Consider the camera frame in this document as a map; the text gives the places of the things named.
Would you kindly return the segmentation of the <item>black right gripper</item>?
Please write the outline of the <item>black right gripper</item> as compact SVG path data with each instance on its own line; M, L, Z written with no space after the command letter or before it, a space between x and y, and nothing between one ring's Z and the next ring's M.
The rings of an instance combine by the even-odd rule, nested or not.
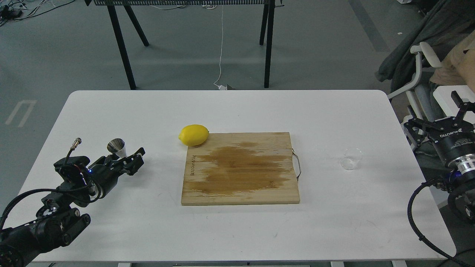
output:
M413 151L428 137L446 167L455 167L465 161L474 161L474 123L465 120L467 112L474 113L474 102L463 101L457 91L451 92L457 108L455 116L429 122L417 117L411 105L409 118L403 122L403 131Z

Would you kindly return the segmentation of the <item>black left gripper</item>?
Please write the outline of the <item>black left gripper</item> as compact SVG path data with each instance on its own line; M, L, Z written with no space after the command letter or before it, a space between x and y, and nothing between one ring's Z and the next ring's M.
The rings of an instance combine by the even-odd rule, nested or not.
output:
M134 175L144 165L144 147L140 147L136 153L126 156L125 148L112 152L108 156L102 156L89 167L89 158L81 158L80 174L86 189L80 190L81 202L95 202L105 198L117 185L118 178L122 174Z

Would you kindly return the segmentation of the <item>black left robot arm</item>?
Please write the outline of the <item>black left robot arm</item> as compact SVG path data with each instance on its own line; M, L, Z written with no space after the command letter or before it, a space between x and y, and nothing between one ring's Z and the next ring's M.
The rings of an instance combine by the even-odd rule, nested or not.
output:
M19 194L6 206L1 216L1 266L25 267L38 255L70 245L91 223L87 207L117 185L121 175L132 176L144 165L144 148L127 155L122 139L107 144L109 155L91 162L86 156L72 156L81 144L76 138L66 157L54 163L63 182L56 189L33 189ZM5 228L7 217L20 201L35 193L47 192L35 220Z

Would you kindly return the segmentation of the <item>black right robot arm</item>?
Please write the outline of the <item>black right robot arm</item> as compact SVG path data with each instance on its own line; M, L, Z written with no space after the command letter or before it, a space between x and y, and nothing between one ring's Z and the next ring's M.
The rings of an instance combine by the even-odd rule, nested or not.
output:
M418 149L424 141L432 144L441 163L449 169L449 173L424 181L415 189L409 199L407 217L420 241L447 260L468 267L468 263L447 254L429 241L417 227L412 214L416 196L424 188L434 186L448 193L447 206L451 213L459 220L474 225L474 125L464 119L467 112L474 112L474 103L464 101L456 90L451 92L451 98L458 108L457 114L434 122L417 118L413 109L409 108L413 118L403 125L409 143L415 149Z

